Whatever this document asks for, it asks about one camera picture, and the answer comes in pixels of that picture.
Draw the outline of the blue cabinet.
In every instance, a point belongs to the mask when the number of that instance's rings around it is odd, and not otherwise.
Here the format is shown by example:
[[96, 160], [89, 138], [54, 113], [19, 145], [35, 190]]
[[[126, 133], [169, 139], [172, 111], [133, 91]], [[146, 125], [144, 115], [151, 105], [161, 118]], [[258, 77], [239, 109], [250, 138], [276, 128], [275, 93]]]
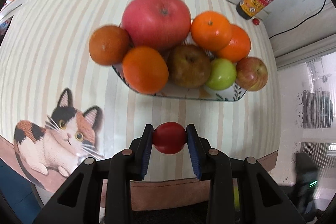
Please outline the blue cabinet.
[[31, 183], [3, 160], [1, 160], [0, 176], [1, 191], [9, 206], [22, 223], [33, 223], [41, 211], [41, 206], [33, 193]]

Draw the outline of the striped tablecloth with cat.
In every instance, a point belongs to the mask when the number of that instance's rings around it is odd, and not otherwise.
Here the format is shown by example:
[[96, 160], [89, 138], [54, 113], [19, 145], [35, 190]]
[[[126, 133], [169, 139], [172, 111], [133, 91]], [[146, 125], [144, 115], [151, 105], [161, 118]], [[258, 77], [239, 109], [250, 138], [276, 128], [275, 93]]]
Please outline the striped tablecloth with cat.
[[113, 68], [95, 64], [88, 51], [92, 32], [119, 24], [130, 1], [13, 0], [2, 10], [1, 20], [10, 25], [1, 45], [1, 159], [21, 171], [13, 146], [16, 124], [43, 125], [69, 88], [77, 109], [102, 109], [97, 148], [105, 157], [130, 145], [146, 124], [173, 121], [194, 124], [199, 135], [230, 157], [253, 156], [273, 169], [280, 145], [280, 87], [264, 25], [244, 20], [226, 0], [183, 0], [193, 16], [214, 10], [243, 28], [251, 55], [268, 68], [268, 82], [236, 102], [144, 96], [130, 90]]

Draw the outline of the bright orange in plate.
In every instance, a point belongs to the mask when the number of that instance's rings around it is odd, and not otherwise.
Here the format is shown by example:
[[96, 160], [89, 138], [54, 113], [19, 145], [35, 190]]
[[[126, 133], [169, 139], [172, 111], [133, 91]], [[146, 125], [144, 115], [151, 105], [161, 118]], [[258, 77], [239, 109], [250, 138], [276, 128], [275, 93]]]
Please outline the bright orange in plate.
[[215, 56], [227, 59], [232, 63], [237, 63], [249, 55], [251, 51], [251, 40], [248, 34], [239, 26], [232, 24], [231, 29], [232, 38], [230, 43], [225, 48], [217, 51]]

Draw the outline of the small red cherry tomato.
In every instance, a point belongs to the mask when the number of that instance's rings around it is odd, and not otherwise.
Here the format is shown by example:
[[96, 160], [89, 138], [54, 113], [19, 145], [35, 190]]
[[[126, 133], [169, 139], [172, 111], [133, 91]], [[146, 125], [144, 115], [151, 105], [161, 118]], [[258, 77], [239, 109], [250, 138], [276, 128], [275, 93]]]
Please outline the small red cherry tomato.
[[166, 155], [179, 153], [187, 140], [185, 128], [176, 122], [159, 125], [153, 132], [153, 145], [157, 151]]

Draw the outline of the red bottle cap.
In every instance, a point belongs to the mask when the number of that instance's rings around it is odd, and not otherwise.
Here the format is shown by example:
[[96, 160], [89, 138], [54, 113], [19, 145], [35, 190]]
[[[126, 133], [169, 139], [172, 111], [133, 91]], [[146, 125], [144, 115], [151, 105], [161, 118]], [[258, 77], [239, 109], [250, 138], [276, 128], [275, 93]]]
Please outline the red bottle cap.
[[258, 26], [258, 25], [260, 24], [260, 20], [259, 20], [258, 18], [253, 18], [252, 23], [253, 23], [255, 26]]

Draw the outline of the green apple in plate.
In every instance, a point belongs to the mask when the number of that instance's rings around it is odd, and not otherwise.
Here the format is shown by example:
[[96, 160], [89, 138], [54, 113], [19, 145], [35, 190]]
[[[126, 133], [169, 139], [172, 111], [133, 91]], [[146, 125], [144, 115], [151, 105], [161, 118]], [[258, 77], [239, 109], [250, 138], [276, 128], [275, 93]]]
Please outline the green apple in plate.
[[227, 59], [214, 59], [211, 61], [211, 73], [205, 85], [212, 90], [225, 90], [233, 85], [236, 77], [234, 63]]

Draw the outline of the red yellow striped apple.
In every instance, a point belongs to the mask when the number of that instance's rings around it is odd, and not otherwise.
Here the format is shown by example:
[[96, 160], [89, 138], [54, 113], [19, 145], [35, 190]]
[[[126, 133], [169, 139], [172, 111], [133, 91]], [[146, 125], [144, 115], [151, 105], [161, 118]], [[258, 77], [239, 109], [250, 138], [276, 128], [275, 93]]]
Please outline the red yellow striped apple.
[[236, 64], [236, 83], [243, 89], [256, 92], [268, 81], [268, 70], [264, 62], [257, 57], [245, 57]]

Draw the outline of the large red apple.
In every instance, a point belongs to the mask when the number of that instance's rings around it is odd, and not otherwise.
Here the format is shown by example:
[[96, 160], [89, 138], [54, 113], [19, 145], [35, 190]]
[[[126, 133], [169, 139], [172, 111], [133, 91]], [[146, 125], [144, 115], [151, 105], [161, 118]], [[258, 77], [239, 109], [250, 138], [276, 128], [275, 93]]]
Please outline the large red apple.
[[133, 44], [165, 51], [183, 42], [191, 14], [182, 0], [132, 0], [123, 12], [121, 27]]

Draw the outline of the dark brownish orange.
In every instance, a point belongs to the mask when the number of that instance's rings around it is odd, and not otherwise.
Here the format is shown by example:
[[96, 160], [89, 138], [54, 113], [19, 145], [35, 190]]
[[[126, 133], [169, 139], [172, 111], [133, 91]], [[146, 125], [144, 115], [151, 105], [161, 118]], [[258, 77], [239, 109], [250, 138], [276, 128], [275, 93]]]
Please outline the dark brownish orange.
[[89, 54], [95, 63], [111, 66], [122, 62], [130, 45], [131, 39], [126, 30], [115, 25], [105, 25], [91, 35]]

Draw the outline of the brownish red apple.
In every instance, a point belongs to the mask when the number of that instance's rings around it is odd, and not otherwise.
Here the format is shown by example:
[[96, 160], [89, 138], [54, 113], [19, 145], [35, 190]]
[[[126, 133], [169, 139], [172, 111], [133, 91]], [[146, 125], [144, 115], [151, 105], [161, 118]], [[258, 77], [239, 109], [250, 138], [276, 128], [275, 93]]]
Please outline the brownish red apple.
[[172, 49], [166, 63], [169, 80], [183, 88], [199, 88], [211, 74], [210, 58], [204, 50], [191, 44]]

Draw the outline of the floral ceramic fruit plate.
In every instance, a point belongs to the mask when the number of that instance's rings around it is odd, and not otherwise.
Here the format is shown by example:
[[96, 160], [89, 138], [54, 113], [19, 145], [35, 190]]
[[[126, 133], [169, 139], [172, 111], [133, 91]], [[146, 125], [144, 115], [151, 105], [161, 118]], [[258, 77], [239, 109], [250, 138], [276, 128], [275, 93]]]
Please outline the floral ceramic fruit plate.
[[[193, 41], [190, 33], [182, 44], [192, 44], [198, 46], [197, 43]], [[135, 91], [129, 86], [127, 80], [124, 77], [122, 65], [112, 65], [112, 68], [118, 77], [123, 81], [123, 83], [131, 90]], [[174, 99], [236, 102], [239, 101], [246, 94], [246, 92], [247, 90], [240, 87], [237, 83], [233, 83], [229, 88], [224, 90], [212, 90], [205, 85], [196, 89], [188, 89], [177, 86], [169, 80], [166, 86], [160, 92], [155, 93], [153, 96]]]

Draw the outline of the dark orange tangerine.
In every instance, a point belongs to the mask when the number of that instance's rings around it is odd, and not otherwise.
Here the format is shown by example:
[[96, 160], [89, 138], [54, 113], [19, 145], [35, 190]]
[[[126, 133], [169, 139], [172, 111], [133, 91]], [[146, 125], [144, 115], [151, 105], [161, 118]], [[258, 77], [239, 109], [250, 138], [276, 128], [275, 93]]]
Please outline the dark orange tangerine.
[[132, 48], [125, 55], [122, 72], [129, 86], [142, 94], [161, 91], [169, 79], [166, 62], [160, 53], [144, 46]]

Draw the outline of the black gas stove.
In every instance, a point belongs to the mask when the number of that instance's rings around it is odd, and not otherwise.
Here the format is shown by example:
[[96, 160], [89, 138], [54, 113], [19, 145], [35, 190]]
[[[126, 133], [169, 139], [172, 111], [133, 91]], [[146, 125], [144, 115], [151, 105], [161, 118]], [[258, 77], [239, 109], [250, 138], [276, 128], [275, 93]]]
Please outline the black gas stove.
[[4, 22], [2, 22], [0, 24], [0, 44], [2, 43], [6, 33], [7, 33], [7, 30], [10, 26], [10, 23], [12, 21], [12, 18], [13, 16], [9, 17], [7, 20], [5, 20]]

